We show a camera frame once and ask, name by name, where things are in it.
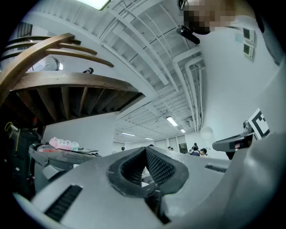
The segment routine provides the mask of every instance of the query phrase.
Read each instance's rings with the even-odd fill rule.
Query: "ventilation slot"
[[[205,168],[209,169],[209,170],[218,171],[221,173],[225,173],[227,171],[227,169],[225,169],[225,168],[221,168],[221,167],[217,167],[217,166],[213,166],[213,165],[206,165]]]
[[[69,186],[67,190],[46,211],[46,215],[59,222],[75,201],[81,190],[82,188],[77,185]]]

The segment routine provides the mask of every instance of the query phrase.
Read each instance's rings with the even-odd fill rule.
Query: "exposed pipe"
[[[185,82],[186,82],[186,84],[188,86],[189,91],[191,92],[192,90],[191,90],[191,87],[189,86],[189,81],[188,81],[188,79],[186,77],[186,74],[184,74],[184,80],[185,80]],[[194,103],[192,93],[191,93],[191,100],[192,100],[192,103]]]
[[[160,6],[160,7],[162,8],[162,10],[164,10],[164,12],[169,16],[169,18],[170,18],[171,21],[174,23],[174,25],[176,26],[176,28],[178,28],[177,23],[175,22],[175,20],[173,19],[173,17],[168,13],[168,11],[164,8],[164,6],[162,6],[161,4],[159,4],[159,6]],[[185,45],[187,46],[187,48],[189,49],[189,44],[188,44],[187,40],[186,40],[184,37],[182,37],[182,39],[183,39]]]
[[[135,27],[130,24],[128,21],[126,21],[123,17],[121,17],[119,14],[117,14],[115,11],[108,9],[108,12],[113,15],[114,17],[116,17],[118,20],[120,20],[125,26],[127,26],[137,37],[140,38],[140,40],[148,47],[148,49],[151,51],[151,53],[155,56],[155,58],[158,60],[159,64],[162,66],[162,68],[164,69],[164,71],[166,72],[167,76],[169,77],[171,83],[173,84],[174,88],[176,91],[178,91],[178,87],[173,79],[173,77],[171,76],[169,70],[167,69],[166,65],[164,64],[164,62],[162,61],[162,59],[159,57],[158,53],[155,51],[155,49],[153,48],[152,45],[150,45],[150,43],[146,40],[146,38],[143,37],[143,35],[137,30],[135,29]]]
[[[171,49],[171,47],[169,46],[169,43],[167,42],[167,40],[166,40],[164,34],[162,33],[162,31],[160,30],[160,28],[158,27],[158,25],[152,20],[152,18],[151,18],[148,14],[146,14],[146,16],[150,19],[150,21],[153,22],[153,24],[154,24],[154,25],[156,26],[156,28],[159,30],[159,32],[161,33],[161,36],[163,37],[164,41],[165,41],[166,44],[168,45],[169,50],[170,50],[170,52],[171,52],[171,54],[172,54],[172,56],[173,56],[172,49]]]
[[[163,43],[159,40],[158,36],[153,32],[153,30],[150,29],[150,27],[142,21],[141,18],[139,18],[137,15],[135,15],[132,11],[130,11],[129,9],[127,9],[126,7],[120,5],[121,7],[123,7],[125,10],[127,10],[130,14],[132,14],[135,18],[137,18],[137,20],[139,20],[143,25],[145,25],[147,27],[147,29],[149,29],[149,31],[154,35],[154,37],[156,38],[156,40],[160,43],[160,45],[164,48],[164,50],[166,51],[167,55],[169,56],[170,59],[172,59],[172,57],[170,56],[169,52],[167,51],[166,47],[163,45]]]
[[[196,64],[198,66],[198,74],[199,74],[199,84],[200,84],[200,103],[201,103],[201,113],[202,113],[202,123],[201,129],[203,125],[203,110],[202,110],[202,70],[206,69],[206,67],[202,67],[200,64]]]
[[[141,80],[143,80],[147,85],[151,86],[150,83],[133,67],[132,64],[130,64],[126,59],[124,59],[119,53],[117,53],[113,48],[109,47],[104,42],[101,43],[101,46],[103,46],[105,49],[107,49],[109,52],[111,52],[113,55],[115,55],[118,59],[120,59],[127,67],[129,67]],[[152,91],[157,95],[158,93],[155,91],[155,89],[151,86]]]
[[[190,66],[191,65],[194,65],[195,63],[201,61],[203,58],[202,56],[197,56],[193,59],[191,59],[190,61],[188,61],[186,64],[185,64],[185,70],[186,70],[186,73],[187,73],[187,76],[189,78],[189,84],[191,86],[191,93],[193,95],[193,101],[194,101],[194,105],[195,105],[195,109],[196,109],[196,120],[197,120],[197,130],[198,130],[198,123],[199,123],[199,117],[198,117],[198,101],[197,101],[197,93],[196,93],[196,89],[195,89],[195,83],[193,81],[193,75],[192,75],[192,72],[190,70]]]
[[[140,5],[142,5],[144,2],[146,2],[147,0],[142,0],[140,2],[138,2],[137,4],[131,6],[130,10],[134,10],[135,8],[139,7]],[[122,2],[121,0],[116,2],[110,9],[114,9],[118,4],[120,4],[120,2]],[[129,13],[127,13],[126,11],[123,13],[122,17],[126,17]],[[107,37],[107,35],[119,24],[118,21],[114,22],[112,24],[112,26],[106,31],[106,33],[104,34],[102,41],[105,40],[105,38]]]
[[[193,126],[195,128],[195,131],[197,132],[197,128],[196,128],[196,120],[195,120],[195,114],[194,114],[194,111],[193,111],[193,104],[192,104],[192,101],[191,101],[191,98],[190,98],[190,95],[189,95],[189,92],[188,92],[188,88],[186,86],[186,83],[185,83],[185,80],[184,80],[184,77],[183,77],[183,74],[180,70],[180,67],[178,65],[178,62],[187,58],[187,57],[190,57],[198,52],[201,51],[201,48],[196,46],[195,48],[192,48],[186,52],[183,52],[181,54],[179,54],[178,56],[176,56],[173,60],[172,60],[172,64],[173,64],[173,67],[179,77],[179,80],[182,84],[182,88],[184,90],[184,93],[186,95],[186,98],[187,98],[187,101],[188,101],[188,104],[189,104],[189,108],[192,112],[192,116],[193,116]]]

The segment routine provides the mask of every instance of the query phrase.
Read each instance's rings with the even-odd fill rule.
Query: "curved wooden handrail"
[[[58,47],[59,48],[69,48],[69,49],[78,50],[78,51],[86,52],[89,54],[97,55],[96,51],[94,51],[90,48],[82,47],[82,46],[75,45],[75,44],[60,43],[60,44],[58,44]]]
[[[51,38],[51,37],[50,36],[26,36],[26,37],[20,37],[20,38],[16,38],[16,39],[8,41],[7,45],[14,44],[14,43],[19,43],[19,42],[25,42],[25,41],[27,41],[27,42],[29,42],[29,41],[43,41],[43,40],[46,40],[48,38]],[[76,45],[80,45],[81,44],[81,41],[75,40],[75,39],[70,39],[69,42],[72,43],[72,44],[76,44]]]
[[[6,46],[3,50],[3,52],[6,52],[6,51],[14,49],[14,48],[31,47],[34,44],[37,44],[37,42],[21,42],[21,43],[11,44],[11,45]],[[86,48],[86,47],[76,45],[76,44],[60,43],[60,44],[58,44],[58,47],[59,48],[68,48],[68,49],[78,50],[78,51],[86,52],[89,54],[97,55],[96,51],[94,51],[90,48]],[[1,60],[9,58],[9,57],[7,57],[8,55],[9,55],[9,53],[7,55],[2,56]]]
[[[18,55],[20,55],[23,51],[25,51],[25,50],[19,50],[19,51],[9,52],[9,53],[7,53],[7,54],[1,56],[0,61],[5,60],[5,59],[9,59],[9,58],[12,58],[12,57],[15,57],[15,56],[18,56]]]
[[[48,54],[45,50],[57,47],[59,43],[69,42],[75,36],[67,33],[48,38],[39,42],[29,49],[19,54],[1,73],[0,73],[0,106],[5,101],[10,90],[20,80],[20,78],[39,60]]]
[[[85,53],[80,53],[80,52],[73,52],[69,50],[60,50],[60,49],[54,49],[54,48],[49,48],[45,51],[46,54],[53,54],[53,55],[66,55],[66,56],[72,56],[72,57],[77,57],[77,58],[82,58],[82,59],[88,59],[94,62],[98,62],[110,67],[114,67],[112,63],[110,63],[107,60],[97,58],[93,55],[87,55]]]
[[[8,50],[14,49],[14,48],[20,48],[20,47],[31,47],[34,44],[37,44],[37,42],[21,42],[21,43],[16,43],[16,44],[11,44],[11,45],[7,45],[3,52],[6,52]]]
[[[138,92],[135,87],[125,81],[81,72],[63,71],[26,73],[14,86],[13,91],[65,86]]]

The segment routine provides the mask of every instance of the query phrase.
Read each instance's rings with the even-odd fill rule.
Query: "black grille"
[[[69,186],[67,190],[46,211],[46,215],[59,222],[75,201],[81,190],[82,188],[77,185]]]
[[[121,167],[122,176],[126,180],[141,187],[142,172],[145,167],[145,160],[146,154],[145,152],[141,152],[135,157],[124,162]]]
[[[161,185],[168,181],[175,174],[175,167],[154,154],[146,151],[147,164],[146,167],[150,172],[155,183]]]
[[[217,167],[217,166],[213,166],[213,165],[206,165],[205,168],[210,169],[210,170],[214,170],[214,171],[218,171],[221,173],[225,173],[227,171],[227,169],[225,169],[225,168],[221,168],[221,167]]]

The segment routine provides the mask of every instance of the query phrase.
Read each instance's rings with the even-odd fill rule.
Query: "black mesh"
[[[130,150],[130,154],[115,161],[107,170],[113,188],[124,196],[147,198],[150,191],[142,188],[142,172],[147,167],[163,195],[178,192],[189,177],[188,168],[152,147]]]
[[[59,222],[80,194],[82,187],[71,185],[66,191],[50,206],[46,215]]]
[[[150,152],[146,152],[146,167],[157,185],[168,181],[175,174],[175,167]]]
[[[127,160],[121,166],[122,176],[126,180],[141,187],[142,172],[145,167],[145,161],[146,161],[145,151]]]

